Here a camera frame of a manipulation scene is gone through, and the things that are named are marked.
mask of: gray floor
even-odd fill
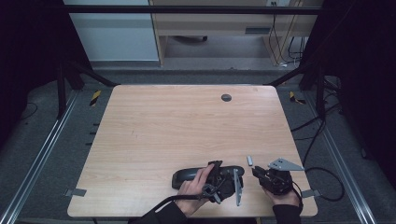
[[[268,83],[286,74],[294,66],[272,66],[268,53],[259,37],[221,37],[210,36],[207,42],[184,37],[172,38],[169,42],[164,67],[145,67],[129,70],[98,70],[97,72],[112,81],[122,84],[257,84]],[[76,106],[71,112],[57,143],[51,151],[46,165],[35,186],[30,192],[19,221],[30,223],[57,223],[70,221],[91,222],[89,219],[75,219],[67,215],[70,198],[63,196],[65,189],[76,186],[83,164],[90,151],[97,126],[106,108],[111,88],[84,77],[86,86],[78,92]],[[294,128],[312,119],[315,114],[310,105],[300,105],[290,101],[290,91],[298,99],[306,99],[313,92],[299,91],[298,77],[277,88],[279,99],[285,110],[290,128]],[[89,106],[93,93],[102,94],[95,107]],[[0,151],[0,213],[5,212],[13,195],[17,192],[24,176],[29,171],[35,156],[50,132],[57,114],[56,83],[37,88],[29,95],[29,102],[37,105],[37,111],[28,119],[21,120],[14,133]],[[336,97],[328,98],[327,107],[337,104]],[[364,199],[377,223],[396,223],[396,192],[383,176],[375,161],[361,157],[361,147],[356,142],[342,114],[335,109],[327,116],[326,128],[332,135],[342,157],[347,163],[354,179],[359,185]],[[34,105],[28,105],[24,116],[35,111]],[[311,137],[318,125],[312,124],[293,133],[295,139]],[[310,140],[295,141],[301,157],[304,156]],[[320,166],[337,173],[332,162],[328,146],[322,133],[309,154],[306,167]],[[308,179],[313,189],[328,197],[337,197],[340,193],[338,182],[321,171],[312,171]],[[304,218],[304,223],[361,223],[357,208],[350,196],[336,203],[316,198],[318,214]],[[263,223],[273,223],[264,218]]]

